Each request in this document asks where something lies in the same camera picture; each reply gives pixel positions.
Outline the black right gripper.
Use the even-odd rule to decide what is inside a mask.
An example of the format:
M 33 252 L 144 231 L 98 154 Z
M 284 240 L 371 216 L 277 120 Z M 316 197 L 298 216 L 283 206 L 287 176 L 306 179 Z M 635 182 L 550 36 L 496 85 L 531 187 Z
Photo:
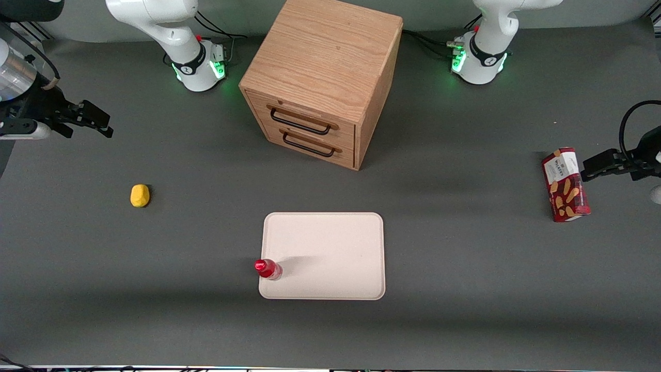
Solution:
M 2 102 L 1 109 L 2 139 L 45 139 L 53 133 L 71 138 L 74 130 L 68 124 L 96 130 L 108 138 L 114 134 L 108 113 L 87 100 L 71 103 L 58 88 L 25 92 Z

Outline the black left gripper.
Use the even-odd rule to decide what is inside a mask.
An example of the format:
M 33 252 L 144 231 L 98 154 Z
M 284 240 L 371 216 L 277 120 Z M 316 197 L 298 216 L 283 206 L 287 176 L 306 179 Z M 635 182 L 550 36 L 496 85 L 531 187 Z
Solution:
M 625 127 L 619 129 L 619 148 L 625 158 L 625 167 L 621 165 L 620 152 L 609 149 L 584 160 L 581 181 L 589 182 L 603 176 L 619 176 L 630 173 L 632 181 L 647 177 L 660 177 L 660 126 L 644 134 L 637 148 L 626 149 Z

